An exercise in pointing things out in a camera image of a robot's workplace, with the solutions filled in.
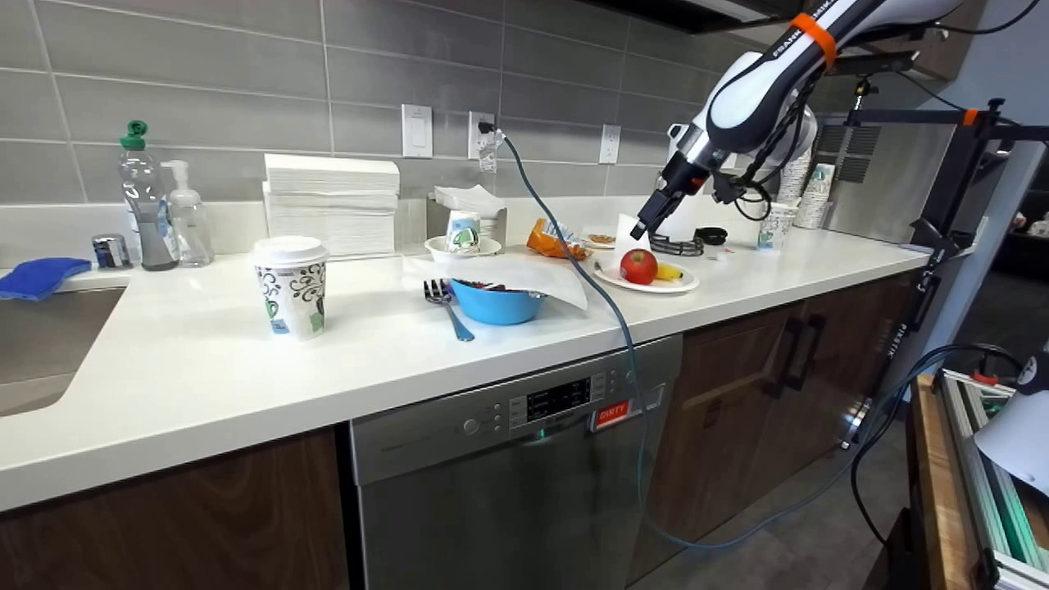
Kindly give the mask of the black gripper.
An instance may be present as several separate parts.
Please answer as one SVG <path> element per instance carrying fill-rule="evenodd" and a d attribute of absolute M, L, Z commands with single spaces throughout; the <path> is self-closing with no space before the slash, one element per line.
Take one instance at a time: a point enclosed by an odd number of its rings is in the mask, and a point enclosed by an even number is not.
<path fill-rule="evenodd" d="M 665 168 L 658 169 L 658 183 L 638 210 L 628 236 L 641 240 L 648 225 L 661 225 L 674 207 L 691 196 L 710 173 L 717 169 L 717 149 L 700 125 L 674 125 L 671 149 Z"/>

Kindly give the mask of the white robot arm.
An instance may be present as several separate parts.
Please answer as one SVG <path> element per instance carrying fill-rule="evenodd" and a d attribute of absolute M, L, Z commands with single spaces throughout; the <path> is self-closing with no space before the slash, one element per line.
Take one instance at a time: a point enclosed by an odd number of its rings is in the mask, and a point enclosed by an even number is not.
<path fill-rule="evenodd" d="M 763 148 L 781 125 L 782 102 L 816 71 L 830 71 L 849 42 L 897 27 L 931 27 L 959 4 L 823 0 L 813 14 L 795 14 L 763 53 L 740 53 L 695 116 L 671 133 L 671 155 L 628 236 L 655 231 L 684 196 L 722 169 L 729 155 Z"/>

